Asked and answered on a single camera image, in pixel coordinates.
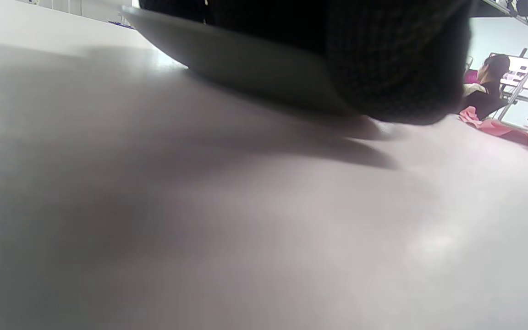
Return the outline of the person's left hand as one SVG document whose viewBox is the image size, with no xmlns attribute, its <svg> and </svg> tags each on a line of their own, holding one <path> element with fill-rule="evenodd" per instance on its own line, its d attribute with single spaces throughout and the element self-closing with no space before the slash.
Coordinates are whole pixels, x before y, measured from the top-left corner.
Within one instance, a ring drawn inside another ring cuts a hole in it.
<svg viewBox="0 0 528 330">
<path fill-rule="evenodd" d="M 141 9 L 321 55 L 338 94 L 379 121 L 460 107 L 471 0 L 141 0 Z"/>
</svg>

